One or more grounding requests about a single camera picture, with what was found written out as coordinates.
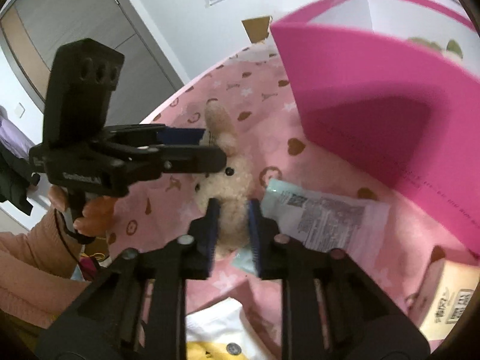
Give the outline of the pink sleeve forearm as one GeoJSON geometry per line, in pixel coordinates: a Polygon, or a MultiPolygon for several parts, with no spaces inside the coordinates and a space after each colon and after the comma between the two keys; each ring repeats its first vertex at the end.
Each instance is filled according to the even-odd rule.
{"type": "Polygon", "coordinates": [[[47,211],[26,234],[1,234],[1,310],[39,328],[54,320],[86,289],[72,279],[80,245],[66,235],[61,215],[47,211]]]}

